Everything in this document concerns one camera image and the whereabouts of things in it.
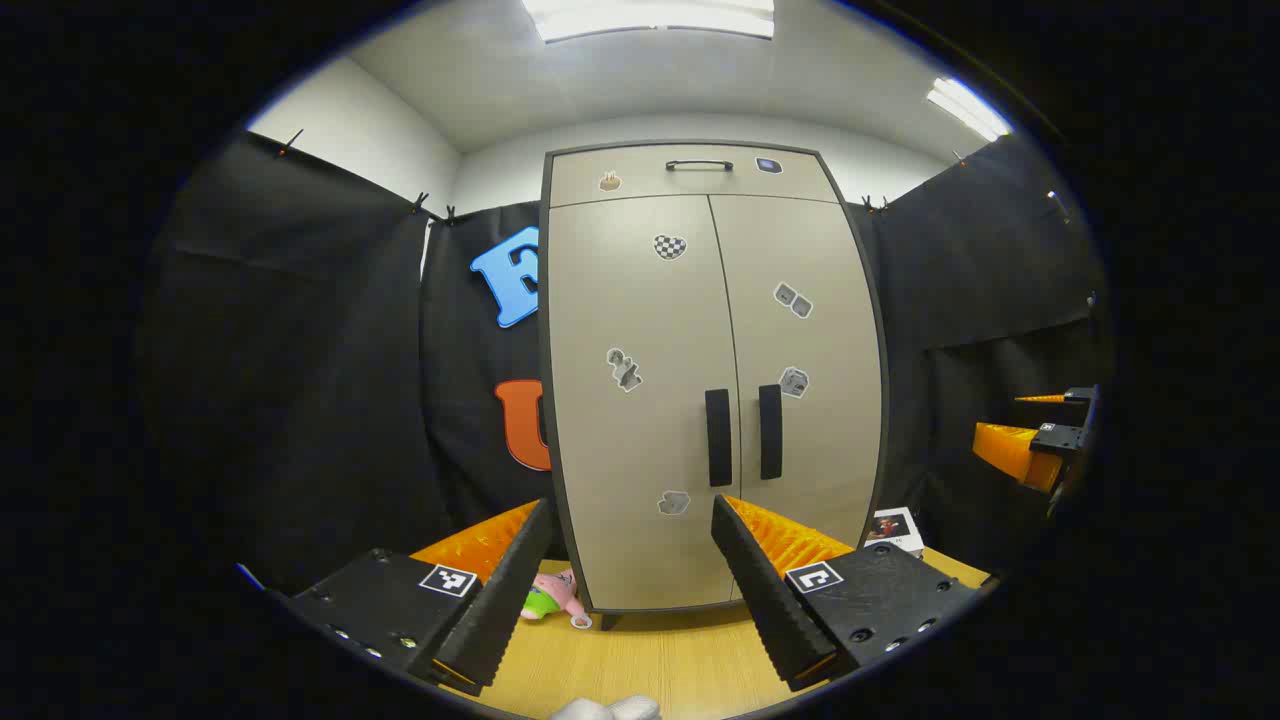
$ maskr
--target patrick star plush toy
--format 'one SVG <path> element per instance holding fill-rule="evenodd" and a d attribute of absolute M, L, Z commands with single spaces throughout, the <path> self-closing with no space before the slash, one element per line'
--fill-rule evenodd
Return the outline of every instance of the patrick star plush toy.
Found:
<path fill-rule="evenodd" d="M 573 578 L 573 569 L 548 575 L 539 573 L 534 577 L 534 587 L 525 598 L 525 607 L 520 611 L 521 618 L 541 620 L 544 615 L 568 611 L 570 623 L 585 630 L 591 626 L 591 618 L 586 609 L 577 600 L 577 579 Z"/>

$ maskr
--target table surface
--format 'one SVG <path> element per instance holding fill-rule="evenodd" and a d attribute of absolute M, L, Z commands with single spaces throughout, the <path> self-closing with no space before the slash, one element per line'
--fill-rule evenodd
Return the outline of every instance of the table surface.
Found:
<path fill-rule="evenodd" d="M 924 561 L 974 588 L 988 577 L 929 548 Z M 540 571 L 566 568 L 567 561 L 544 560 Z M 609 705 L 644 694 L 658 701 L 663 720 L 700 720 L 759 710 L 827 683 L 791 692 L 773 670 L 745 605 L 623 615 L 608 632 L 600 630 L 600 615 L 591 621 L 579 630 L 564 612 L 520 619 L 493 685 L 479 698 L 463 697 L 545 719 L 577 697 Z"/>

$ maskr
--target cabinet drawer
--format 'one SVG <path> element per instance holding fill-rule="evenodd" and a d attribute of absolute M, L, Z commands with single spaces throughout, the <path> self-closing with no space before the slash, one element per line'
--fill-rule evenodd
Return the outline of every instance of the cabinet drawer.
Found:
<path fill-rule="evenodd" d="M 765 172 L 756 159 L 764 163 Z M 724 160 L 681 164 L 672 160 Z M 602 187 L 605 174 L 618 179 Z M 552 161 L 550 206 L 658 195 L 769 195 L 836 202 L 836 192 L 814 155 L 741 145 L 631 145 L 557 155 Z"/>

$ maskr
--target ceiling light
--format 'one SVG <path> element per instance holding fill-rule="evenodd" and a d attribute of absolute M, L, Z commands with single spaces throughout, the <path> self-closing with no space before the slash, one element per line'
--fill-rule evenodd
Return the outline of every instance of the ceiling light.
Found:
<path fill-rule="evenodd" d="M 524 0 L 552 42 L 622 29 L 691 28 L 773 37 L 773 0 Z"/>
<path fill-rule="evenodd" d="M 955 115 L 960 122 L 969 126 L 970 129 L 987 138 L 988 142 L 995 141 L 1002 135 L 1009 135 L 1009 126 L 1005 124 L 1005 120 L 988 108 L 986 102 L 978 100 L 978 96 L 972 90 L 954 79 L 938 78 L 933 81 L 933 90 L 929 91 L 925 99 Z"/>

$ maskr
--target beige cabinet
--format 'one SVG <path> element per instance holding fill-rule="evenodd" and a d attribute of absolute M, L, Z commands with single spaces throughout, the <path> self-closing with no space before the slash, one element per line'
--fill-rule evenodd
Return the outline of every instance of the beige cabinet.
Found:
<path fill-rule="evenodd" d="M 552 152 L 544 208 L 547 439 L 588 606 L 737 601 L 710 538 L 717 493 L 856 544 L 876 498 L 881 336 L 819 158 Z"/>

